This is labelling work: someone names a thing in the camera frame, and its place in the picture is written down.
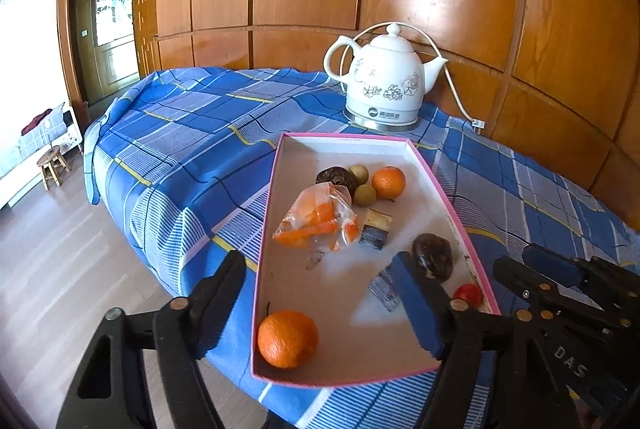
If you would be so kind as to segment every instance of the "white wall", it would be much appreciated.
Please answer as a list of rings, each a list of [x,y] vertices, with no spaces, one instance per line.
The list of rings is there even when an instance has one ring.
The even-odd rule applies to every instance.
[[[0,152],[63,101],[56,0],[0,0]]]

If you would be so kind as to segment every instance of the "candy wrapper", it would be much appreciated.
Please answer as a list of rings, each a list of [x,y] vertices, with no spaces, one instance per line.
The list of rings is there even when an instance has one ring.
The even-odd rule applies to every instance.
[[[369,284],[369,290],[378,298],[386,311],[391,312],[400,304],[400,297],[394,290],[394,280],[391,277],[391,266],[385,266]]]
[[[302,191],[273,233],[273,239],[287,247],[319,252],[343,249],[359,236],[348,189],[331,182]]]

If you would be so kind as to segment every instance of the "power cord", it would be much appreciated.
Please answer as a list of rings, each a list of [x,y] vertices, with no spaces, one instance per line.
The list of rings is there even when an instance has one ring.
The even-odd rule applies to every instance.
[[[411,28],[412,30],[415,30],[416,32],[418,32],[419,34],[422,34],[426,40],[429,42],[429,44],[431,45],[431,48],[433,48],[433,51],[436,53],[436,55],[438,57],[443,57],[442,54],[440,53],[440,50],[438,50],[438,47],[436,46],[436,43],[434,43],[434,41],[431,39],[431,37],[429,37],[425,32],[421,31],[419,28],[413,26],[412,24],[408,24],[408,23],[403,23],[400,21],[385,21],[384,23],[378,23],[378,24],[374,24],[372,26],[370,26],[369,28],[364,29],[362,32],[360,32],[356,37],[353,38],[354,41],[357,41],[359,38],[361,38],[363,35],[365,35],[366,33],[370,32],[371,30],[375,29],[375,28],[379,28],[381,26],[387,26],[390,24],[398,24],[401,26],[405,26],[407,28]],[[343,69],[344,69],[344,60],[347,56],[347,49],[345,48],[344,51],[342,52],[342,57],[340,58],[340,72],[339,75],[343,75]],[[456,99],[456,104],[458,105],[458,108],[460,109],[460,112],[465,116],[465,118],[471,122],[471,126],[474,129],[474,132],[479,133],[481,130],[484,129],[484,120],[480,120],[480,119],[474,119],[473,117],[471,117],[465,110],[464,106],[462,105],[462,102],[460,102],[460,97],[458,96],[458,92],[456,91],[456,87],[453,85],[453,80],[451,79],[451,74],[449,73],[449,69],[447,68],[447,65],[444,65],[444,75],[447,78],[447,82],[449,83],[449,87],[451,88],[451,93],[453,93],[453,98]],[[346,91],[344,84],[340,83],[340,87],[342,88],[342,91]]]

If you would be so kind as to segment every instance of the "bed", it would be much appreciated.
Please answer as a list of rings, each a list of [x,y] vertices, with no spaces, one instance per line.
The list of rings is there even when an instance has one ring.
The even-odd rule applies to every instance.
[[[104,202],[142,262],[174,295],[188,295],[228,250],[243,253],[251,271],[207,358],[266,408],[297,427],[412,427],[434,373],[342,389],[291,389],[248,371],[255,269],[281,133],[374,133],[347,123],[337,85],[322,72],[294,69],[155,72],[87,130],[87,196]],[[520,259],[530,242],[640,270],[636,233],[583,189],[476,135],[434,104],[425,102],[420,117],[417,129],[402,136],[430,164],[490,280],[495,259]],[[503,313],[525,305],[500,285],[494,292]],[[489,365],[479,376],[468,427],[481,422]]]
[[[81,142],[73,108],[63,103],[30,132],[0,146],[0,208],[13,207],[42,180],[36,162],[50,145],[65,154]]]

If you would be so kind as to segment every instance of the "red cherry tomato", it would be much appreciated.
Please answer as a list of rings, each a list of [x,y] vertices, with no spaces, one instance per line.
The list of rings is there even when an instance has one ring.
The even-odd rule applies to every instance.
[[[477,284],[463,284],[453,294],[453,299],[464,299],[473,308],[482,304],[482,291]]]

